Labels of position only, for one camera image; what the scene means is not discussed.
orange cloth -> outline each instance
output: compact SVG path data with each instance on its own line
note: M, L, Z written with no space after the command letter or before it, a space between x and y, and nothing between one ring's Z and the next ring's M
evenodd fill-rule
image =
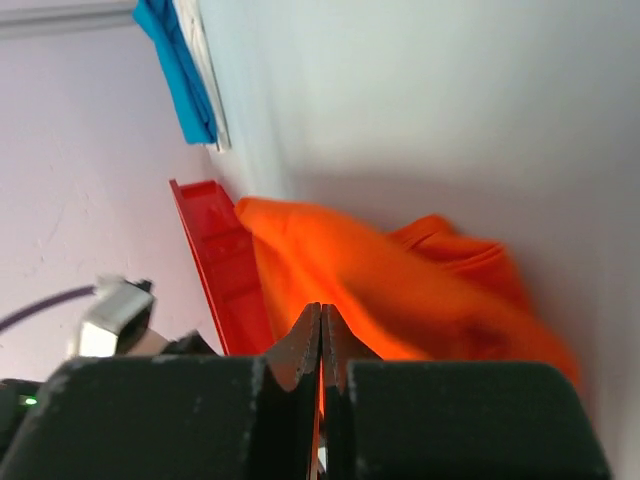
M428 216L384 235L317 205L244 198L276 340L308 303L333 303L385 360L530 360L580 382L569 349L533 315L496 242Z

cable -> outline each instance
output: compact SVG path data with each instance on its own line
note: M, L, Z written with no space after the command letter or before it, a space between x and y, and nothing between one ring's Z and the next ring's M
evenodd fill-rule
M9 328L13 327L17 323L29 318L36 313L46 310L51 307L55 307L61 303L68 302L80 297L87 297L93 295L95 286L87 285L85 287L74 288L66 292L61 292L51 297L47 297L39 302L28 305L17 312L0 319L0 334L4 333Z

wall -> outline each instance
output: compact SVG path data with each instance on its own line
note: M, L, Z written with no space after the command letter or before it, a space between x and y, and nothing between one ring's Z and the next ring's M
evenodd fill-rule
M507 242L640 471L640 3L202 2L254 192Z
M150 278L153 324L218 346L168 187L212 175L135 26L0 42L0 316L100 273ZM0 378L43 379L87 301L0 336Z

blue towel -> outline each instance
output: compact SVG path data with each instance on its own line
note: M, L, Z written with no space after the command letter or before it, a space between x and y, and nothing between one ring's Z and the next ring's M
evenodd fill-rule
M213 109L184 41L171 0L139 0L134 20L155 43L187 143L215 143Z

red plastic object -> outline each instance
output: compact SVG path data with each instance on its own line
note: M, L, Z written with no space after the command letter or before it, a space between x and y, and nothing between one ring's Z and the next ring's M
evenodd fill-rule
M251 233L216 182L170 184L225 354L263 353L274 341Z

